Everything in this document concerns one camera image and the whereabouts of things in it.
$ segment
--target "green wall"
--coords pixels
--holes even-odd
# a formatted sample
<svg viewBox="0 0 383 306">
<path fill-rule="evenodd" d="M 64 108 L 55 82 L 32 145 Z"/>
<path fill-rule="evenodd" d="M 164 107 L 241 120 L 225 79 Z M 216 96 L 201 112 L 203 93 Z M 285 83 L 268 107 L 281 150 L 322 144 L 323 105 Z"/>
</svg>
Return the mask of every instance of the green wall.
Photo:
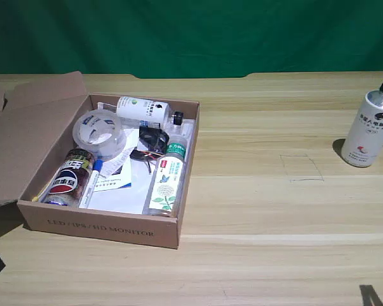
<svg viewBox="0 0 383 306">
<path fill-rule="evenodd" d="M 0 73 L 383 70 L 383 0 L 1 0 Z"/>
</svg>

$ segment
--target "marker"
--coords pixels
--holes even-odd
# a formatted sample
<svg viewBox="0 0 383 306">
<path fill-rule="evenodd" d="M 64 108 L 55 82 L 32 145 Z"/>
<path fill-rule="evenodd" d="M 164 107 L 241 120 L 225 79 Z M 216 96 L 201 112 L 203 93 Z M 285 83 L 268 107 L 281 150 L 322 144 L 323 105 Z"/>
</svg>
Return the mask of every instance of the marker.
<svg viewBox="0 0 383 306">
<path fill-rule="evenodd" d="M 92 194 L 94 193 L 96 181 L 100 175 L 100 171 L 102 169 L 103 161 L 101 159 L 97 159 L 94 164 L 94 168 L 92 170 L 91 176 L 89 177 L 89 181 L 85 191 L 82 195 L 82 198 L 79 202 L 79 208 L 88 208 L 89 201 L 92 198 Z"/>
</svg>

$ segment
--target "bottle label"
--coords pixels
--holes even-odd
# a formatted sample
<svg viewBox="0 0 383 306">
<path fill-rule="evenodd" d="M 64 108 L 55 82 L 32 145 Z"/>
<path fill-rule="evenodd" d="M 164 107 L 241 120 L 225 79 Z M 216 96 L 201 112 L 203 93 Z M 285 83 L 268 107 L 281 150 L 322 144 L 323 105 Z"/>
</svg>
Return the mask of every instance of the bottle label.
<svg viewBox="0 0 383 306">
<path fill-rule="evenodd" d="M 74 171 L 61 170 L 52 183 L 49 194 L 69 193 L 78 186 L 78 178 Z"/>
<path fill-rule="evenodd" d="M 176 203 L 183 162 L 176 157 L 159 160 L 149 208 L 171 212 Z"/>
<path fill-rule="evenodd" d="M 342 147 L 342 158 L 358 167 L 370 166 L 383 146 L 383 109 L 365 100 Z"/>
<path fill-rule="evenodd" d="M 151 127 L 155 122 L 163 124 L 165 121 L 167 103 L 147 99 L 120 97 L 116 114 L 122 118 L 140 120 L 141 124 Z"/>
<path fill-rule="evenodd" d="M 61 166 L 61 169 L 72 168 L 74 170 L 78 170 L 79 168 L 83 168 L 88 171 L 88 173 L 92 172 L 93 162 L 87 159 L 86 156 L 82 155 L 74 155 L 70 156 Z"/>
<path fill-rule="evenodd" d="M 171 143 L 167 147 L 166 153 L 177 153 L 184 158 L 186 156 L 186 147 L 180 143 Z"/>
</svg>

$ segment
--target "cardboard box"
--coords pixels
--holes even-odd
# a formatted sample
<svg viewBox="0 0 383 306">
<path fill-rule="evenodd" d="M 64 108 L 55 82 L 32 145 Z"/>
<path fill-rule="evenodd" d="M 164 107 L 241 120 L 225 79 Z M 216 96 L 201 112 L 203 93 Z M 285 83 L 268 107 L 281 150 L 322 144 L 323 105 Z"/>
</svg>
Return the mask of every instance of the cardboard box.
<svg viewBox="0 0 383 306">
<path fill-rule="evenodd" d="M 197 139 L 198 102 L 153 98 L 196 120 L 181 206 L 176 218 L 168 218 L 30 201 L 74 148 L 75 121 L 97 102 L 116 105 L 119 96 L 88 95 L 82 75 L 73 72 L 16 86 L 5 105 L 3 97 L 0 91 L 0 206 L 17 201 L 27 226 L 35 231 L 177 249 Z"/>
</svg>

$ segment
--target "paper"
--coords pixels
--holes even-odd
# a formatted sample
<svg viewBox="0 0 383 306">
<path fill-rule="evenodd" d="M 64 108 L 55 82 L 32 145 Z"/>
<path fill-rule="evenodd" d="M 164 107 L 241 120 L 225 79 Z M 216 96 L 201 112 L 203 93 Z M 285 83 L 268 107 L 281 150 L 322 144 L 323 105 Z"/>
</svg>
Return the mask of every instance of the paper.
<svg viewBox="0 0 383 306">
<path fill-rule="evenodd" d="M 131 178 L 130 159 L 127 159 L 110 177 L 98 177 L 94 192 L 131 187 Z"/>
<path fill-rule="evenodd" d="M 109 178 L 120 167 L 122 167 L 124 162 L 129 158 L 129 155 L 132 153 L 133 149 L 138 145 L 139 129 L 125 129 L 124 132 L 126 134 L 125 148 L 118 156 L 103 163 L 100 175 L 104 179 Z"/>
<path fill-rule="evenodd" d="M 130 188 L 119 188 L 93 193 L 88 209 L 141 214 L 146 201 L 152 175 L 142 161 L 128 160 L 131 163 L 132 182 Z"/>
</svg>

